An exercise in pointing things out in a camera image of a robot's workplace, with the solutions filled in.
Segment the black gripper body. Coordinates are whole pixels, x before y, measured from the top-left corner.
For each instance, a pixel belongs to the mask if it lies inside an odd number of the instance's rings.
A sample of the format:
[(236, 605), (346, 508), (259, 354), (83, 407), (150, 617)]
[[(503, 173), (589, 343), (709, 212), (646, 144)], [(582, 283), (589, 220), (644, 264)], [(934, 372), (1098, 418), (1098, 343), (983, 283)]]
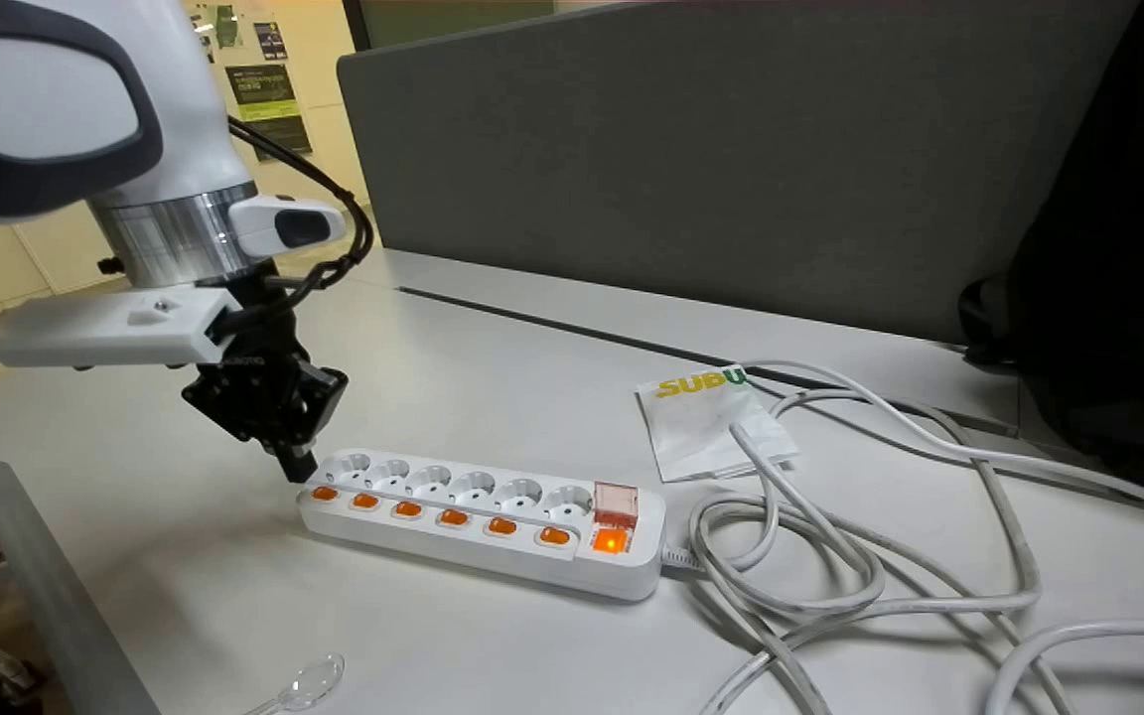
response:
[(349, 376), (311, 360), (272, 264), (225, 278), (225, 290), (236, 314), (223, 326), (223, 360), (201, 364), (184, 397), (236, 442), (307, 457)]

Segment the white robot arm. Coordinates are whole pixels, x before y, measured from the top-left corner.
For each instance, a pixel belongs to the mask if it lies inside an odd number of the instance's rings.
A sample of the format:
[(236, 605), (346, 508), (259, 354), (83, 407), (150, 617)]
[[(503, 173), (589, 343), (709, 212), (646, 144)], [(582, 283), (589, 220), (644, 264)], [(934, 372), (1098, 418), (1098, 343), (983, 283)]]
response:
[(79, 201), (125, 278), (2, 314), (0, 360), (185, 364), (201, 418), (311, 479), (346, 376), (295, 309), (369, 254), (372, 224), (338, 177), (259, 191), (250, 140), (177, 0), (0, 0), (0, 224)]

